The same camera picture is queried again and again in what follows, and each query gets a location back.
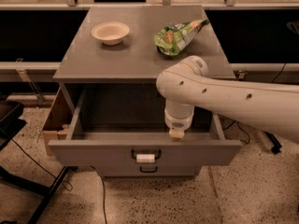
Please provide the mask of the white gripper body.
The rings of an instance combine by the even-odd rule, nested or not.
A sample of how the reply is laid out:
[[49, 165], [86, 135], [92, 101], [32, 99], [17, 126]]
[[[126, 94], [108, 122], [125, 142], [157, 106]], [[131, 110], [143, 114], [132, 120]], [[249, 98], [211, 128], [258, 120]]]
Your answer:
[[164, 111], [164, 121], [170, 130], [185, 131], [192, 125], [193, 110], [189, 110], [181, 117], [173, 115], [168, 109]]

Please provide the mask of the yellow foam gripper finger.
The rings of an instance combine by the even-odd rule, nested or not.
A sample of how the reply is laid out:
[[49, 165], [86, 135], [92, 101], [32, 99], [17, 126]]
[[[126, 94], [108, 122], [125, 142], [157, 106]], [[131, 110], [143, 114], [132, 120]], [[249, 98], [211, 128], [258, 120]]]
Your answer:
[[182, 139], [185, 135], [185, 132], [183, 130], [170, 129], [169, 130], [169, 135], [173, 139]]

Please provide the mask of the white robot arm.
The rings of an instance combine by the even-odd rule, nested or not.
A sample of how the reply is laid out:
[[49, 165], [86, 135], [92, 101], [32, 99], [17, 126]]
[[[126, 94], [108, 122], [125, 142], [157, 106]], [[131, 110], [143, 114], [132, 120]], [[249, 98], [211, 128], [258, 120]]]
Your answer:
[[198, 106], [256, 129], [299, 142], [299, 87], [210, 78], [206, 62], [190, 56], [163, 70], [156, 87], [165, 98], [169, 135], [181, 139]]

